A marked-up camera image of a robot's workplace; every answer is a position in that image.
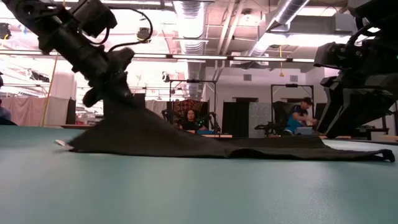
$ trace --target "pipe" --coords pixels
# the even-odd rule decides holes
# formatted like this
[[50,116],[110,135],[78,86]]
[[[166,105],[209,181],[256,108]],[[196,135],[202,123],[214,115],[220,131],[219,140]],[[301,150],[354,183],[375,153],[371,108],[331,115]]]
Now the pipe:
[[264,54],[270,45],[269,39],[273,38],[273,34],[268,33],[281,25],[286,25],[292,22],[300,10],[309,2],[310,0],[280,0],[277,9],[274,11],[274,17],[267,26],[266,32],[260,39],[254,44],[253,48],[248,51],[246,56],[250,57],[260,57]]
[[231,18],[232,18],[232,12],[234,10],[234,5],[235,5],[234,2],[232,2],[232,1],[229,2],[228,9],[227,9],[228,13],[226,15],[226,19],[225,19],[225,22],[224,22],[223,30],[221,31],[220,40],[218,41],[218,46],[217,46],[217,50],[216,50],[216,53],[215,53],[217,55],[221,53],[221,48],[222,48],[223,43],[224,43],[225,35],[226,35],[226,32],[228,31],[229,22],[231,21]]
[[[200,40],[205,33],[206,3],[198,1],[174,1],[174,9],[177,13],[180,29],[178,34],[183,38]],[[203,55],[205,43],[200,41],[180,42],[183,54]],[[200,63],[187,62],[187,79],[204,79],[204,69]],[[197,90],[188,85],[189,95],[196,95]]]
[[223,55],[226,54],[226,52],[228,51],[228,47],[229,47],[229,44],[231,43],[232,36],[234,35],[236,26],[238,25],[239,19],[241,18],[244,3],[245,3],[245,1],[239,2],[238,9],[236,10],[236,13],[235,13],[234,21],[231,25],[231,28],[229,29],[228,37],[225,42]]

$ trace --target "woman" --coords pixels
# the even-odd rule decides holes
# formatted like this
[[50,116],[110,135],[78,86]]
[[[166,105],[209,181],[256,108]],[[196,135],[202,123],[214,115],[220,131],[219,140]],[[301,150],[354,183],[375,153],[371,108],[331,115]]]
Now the woman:
[[206,130],[204,126],[199,126],[197,123],[197,113],[194,110],[188,110],[184,114],[184,120],[180,125],[181,129],[186,131],[203,131]]

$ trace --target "man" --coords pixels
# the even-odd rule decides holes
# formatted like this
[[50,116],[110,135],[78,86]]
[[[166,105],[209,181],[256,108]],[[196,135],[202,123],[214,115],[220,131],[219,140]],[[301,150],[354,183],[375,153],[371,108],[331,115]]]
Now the man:
[[1,103],[2,103],[2,100],[0,99],[0,118],[10,121],[11,120],[11,112],[7,108],[2,107]]
[[294,134],[295,130],[299,127],[306,127],[307,122],[316,124],[318,121],[308,116],[308,109],[313,105],[311,98],[305,97],[300,105],[295,105],[292,108],[291,115],[287,121],[285,130]]

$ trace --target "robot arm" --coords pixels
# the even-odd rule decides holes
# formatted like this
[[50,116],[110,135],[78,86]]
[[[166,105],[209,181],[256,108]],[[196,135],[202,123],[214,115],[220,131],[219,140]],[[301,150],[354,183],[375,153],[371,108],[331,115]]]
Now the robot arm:
[[[321,82],[328,103],[318,131],[328,138],[349,135],[358,126],[391,114],[389,108],[398,100],[398,1],[349,0],[348,9],[359,31],[347,44],[319,47],[315,56],[315,66],[340,70],[337,77]],[[371,33],[372,27],[379,31]],[[357,46],[360,35],[375,38]]]
[[[80,0],[70,10],[39,0],[2,0],[16,19],[37,35],[39,49],[49,54],[55,49],[80,72],[89,90],[83,103],[93,106],[103,98],[132,103],[127,72],[134,52],[129,48],[105,52],[102,45],[109,30],[117,25],[113,13],[100,0]],[[106,29],[106,38],[98,46],[83,35],[97,37]]]

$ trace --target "teal table surface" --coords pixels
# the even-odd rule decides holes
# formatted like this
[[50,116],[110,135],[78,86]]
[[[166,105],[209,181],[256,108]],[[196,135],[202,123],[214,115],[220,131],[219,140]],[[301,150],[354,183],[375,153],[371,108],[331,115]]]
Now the teal table surface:
[[[76,154],[70,129],[0,126],[1,224],[396,224],[388,162]],[[396,146],[325,141],[340,149]]]

